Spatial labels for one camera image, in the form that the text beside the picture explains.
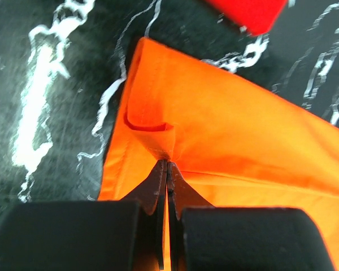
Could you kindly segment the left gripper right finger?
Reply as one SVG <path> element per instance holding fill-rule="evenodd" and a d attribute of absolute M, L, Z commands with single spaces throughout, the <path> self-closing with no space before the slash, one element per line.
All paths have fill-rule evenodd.
<path fill-rule="evenodd" d="M 214 206 L 184 180 L 179 168 L 173 162 L 167 164 L 167 199 L 171 270 L 180 270 L 180 262 L 185 255 L 182 211 L 186 208 Z"/>

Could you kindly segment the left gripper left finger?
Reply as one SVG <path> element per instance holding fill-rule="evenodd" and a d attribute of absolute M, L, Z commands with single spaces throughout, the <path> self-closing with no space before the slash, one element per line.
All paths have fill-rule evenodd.
<path fill-rule="evenodd" d="M 167 161 L 159 160 L 149 175 L 121 200 L 141 207 L 135 235 L 134 270 L 164 269 Z"/>

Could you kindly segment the orange t shirt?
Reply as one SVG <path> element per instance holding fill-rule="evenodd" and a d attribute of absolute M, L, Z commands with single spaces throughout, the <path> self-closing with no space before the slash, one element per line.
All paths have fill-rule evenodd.
<path fill-rule="evenodd" d="M 339 270 L 339 129 L 240 76 L 142 38 L 99 200 L 122 198 L 162 159 L 213 205 L 304 210 Z"/>

